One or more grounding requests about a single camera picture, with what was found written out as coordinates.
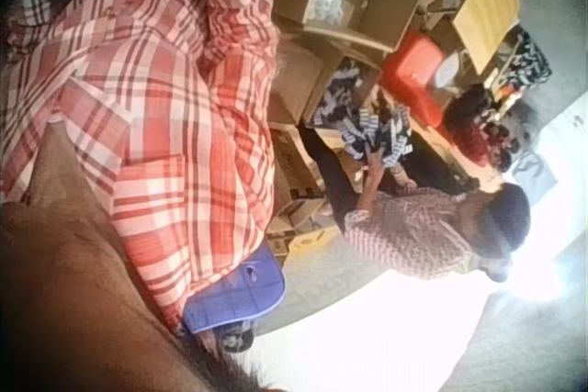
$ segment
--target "black pants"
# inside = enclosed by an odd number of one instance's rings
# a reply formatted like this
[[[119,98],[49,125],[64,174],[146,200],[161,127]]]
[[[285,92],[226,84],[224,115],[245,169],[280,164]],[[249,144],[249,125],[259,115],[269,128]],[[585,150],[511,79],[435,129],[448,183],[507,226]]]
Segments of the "black pants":
[[[327,199],[333,207],[334,221],[345,233],[345,215],[356,209],[359,194],[349,182],[337,155],[329,149],[316,130],[300,125],[299,133],[304,149],[319,166]],[[379,185],[379,191],[394,195],[396,188],[394,177],[386,172]]]

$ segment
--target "pink checkered shirt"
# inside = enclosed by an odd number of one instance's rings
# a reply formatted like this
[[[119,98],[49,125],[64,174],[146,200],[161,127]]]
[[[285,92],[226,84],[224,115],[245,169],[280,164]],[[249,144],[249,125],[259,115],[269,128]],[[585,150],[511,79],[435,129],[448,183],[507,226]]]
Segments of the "pink checkered shirt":
[[[367,257],[401,274],[432,279],[456,270],[471,256],[468,243],[449,225],[457,215],[452,196],[432,188],[378,192],[371,216],[345,217],[345,238]]]
[[[145,284],[175,327],[263,238],[272,0],[20,0],[8,22],[2,200],[25,194],[62,121]]]

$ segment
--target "hair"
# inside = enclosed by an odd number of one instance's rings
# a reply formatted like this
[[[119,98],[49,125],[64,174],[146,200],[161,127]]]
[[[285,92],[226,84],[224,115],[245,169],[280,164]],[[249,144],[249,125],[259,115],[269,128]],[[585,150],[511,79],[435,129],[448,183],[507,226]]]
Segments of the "hair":
[[[503,184],[487,209],[511,251],[519,248],[531,229],[531,206],[523,189],[519,185]]]
[[[261,386],[255,369],[245,371],[223,351],[218,339],[216,354],[206,349],[200,339],[188,330],[182,332],[181,342],[187,359],[198,377],[209,386],[210,391],[260,392],[266,390]]]

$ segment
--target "table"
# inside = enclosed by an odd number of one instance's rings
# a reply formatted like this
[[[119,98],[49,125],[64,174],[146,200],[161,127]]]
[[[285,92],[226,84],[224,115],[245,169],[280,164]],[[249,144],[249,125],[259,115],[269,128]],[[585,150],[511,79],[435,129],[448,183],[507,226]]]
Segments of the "table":
[[[516,22],[519,8],[519,0],[465,0],[462,3],[453,25],[477,73],[482,73]]]

